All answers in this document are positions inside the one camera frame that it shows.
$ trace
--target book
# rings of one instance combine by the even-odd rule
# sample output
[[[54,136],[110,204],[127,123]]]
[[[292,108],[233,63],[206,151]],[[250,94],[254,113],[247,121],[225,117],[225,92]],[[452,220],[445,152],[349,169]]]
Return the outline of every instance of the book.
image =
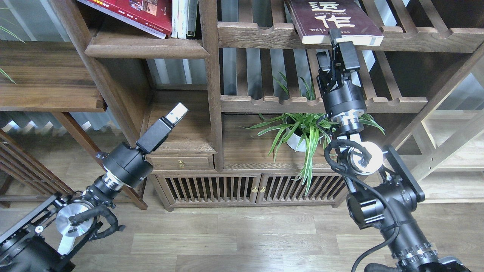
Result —
[[[171,37],[178,38],[177,24],[178,24],[178,0],[174,0],[171,8]]]
[[[171,34],[170,0],[77,0],[164,39]]]
[[[177,32],[179,39],[186,39],[188,0],[179,0]]]
[[[197,30],[198,0],[188,0],[187,37],[195,37]]]
[[[303,44],[330,44],[329,29],[340,29],[339,42],[379,46],[383,34],[354,0],[285,0]]]

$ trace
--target wooden floor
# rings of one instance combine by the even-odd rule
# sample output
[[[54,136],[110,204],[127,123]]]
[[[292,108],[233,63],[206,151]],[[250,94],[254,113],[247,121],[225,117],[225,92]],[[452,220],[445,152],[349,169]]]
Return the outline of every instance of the wooden floor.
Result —
[[[36,142],[38,138],[19,136],[16,140],[75,190],[100,174],[99,166],[75,141],[64,137]],[[103,138],[94,140],[110,151]],[[39,150],[43,145],[50,151]],[[27,190],[21,184],[16,189]],[[147,211],[118,204],[114,213],[126,230],[86,244],[73,259],[75,271],[343,272],[350,271],[362,252],[382,242],[378,230],[359,230],[345,205],[337,209],[290,206],[166,212],[151,184],[144,199]],[[9,209],[0,210],[0,233],[36,205],[12,203]],[[484,271],[484,203],[420,204],[413,215],[440,257],[454,255],[472,271]],[[45,236],[52,245],[60,241],[54,226],[47,228]],[[358,271],[368,262],[394,265],[387,248],[365,259]]]

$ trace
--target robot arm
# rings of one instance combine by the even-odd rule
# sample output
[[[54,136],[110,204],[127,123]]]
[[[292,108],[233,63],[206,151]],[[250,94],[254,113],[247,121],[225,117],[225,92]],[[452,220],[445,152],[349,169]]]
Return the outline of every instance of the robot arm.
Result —
[[[62,198],[55,194],[1,235],[0,272],[70,272],[75,267],[70,259],[88,241],[122,231],[124,226],[118,224],[108,207],[116,207],[113,200],[123,186],[138,186],[152,171],[153,166],[145,156],[166,140],[187,112],[178,103],[147,130],[135,148],[121,143],[109,154],[98,154],[106,174],[98,177],[79,197]],[[102,232],[98,232],[103,225],[100,217],[110,224]],[[57,251],[41,236],[53,221],[63,235]],[[82,239],[74,246],[76,237],[80,236]]]
[[[370,253],[388,246],[396,268],[369,264],[365,272],[468,272],[457,258],[438,258],[437,252],[417,225],[411,212],[425,194],[392,146],[381,150],[372,142],[361,142],[363,126],[358,117],[366,111],[360,87],[351,82],[351,73],[359,70],[352,42],[338,42],[339,30],[330,30],[333,54],[318,53],[320,65],[318,85],[323,96],[327,117],[340,123],[333,133],[333,141],[325,149],[325,158],[331,168],[345,177],[349,193],[347,204],[350,217],[360,229],[375,227],[385,241],[363,253],[354,263]],[[336,162],[330,158],[335,149]],[[392,169],[383,166],[387,160]],[[383,183],[372,188],[357,178],[379,172]]]

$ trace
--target drawer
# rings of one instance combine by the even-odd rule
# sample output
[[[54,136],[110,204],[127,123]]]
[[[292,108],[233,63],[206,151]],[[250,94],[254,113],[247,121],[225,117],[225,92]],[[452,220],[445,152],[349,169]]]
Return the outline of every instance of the drawer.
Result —
[[[153,170],[205,170],[214,169],[212,154],[148,155]]]

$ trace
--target red book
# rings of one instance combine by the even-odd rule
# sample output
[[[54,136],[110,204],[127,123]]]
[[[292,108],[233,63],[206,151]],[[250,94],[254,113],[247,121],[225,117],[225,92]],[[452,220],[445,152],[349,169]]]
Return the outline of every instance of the red book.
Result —
[[[354,0],[286,0],[303,44],[330,44],[330,29],[341,30],[339,42],[379,46],[383,34]]]
[[[170,0],[77,0],[164,39],[171,34]]]

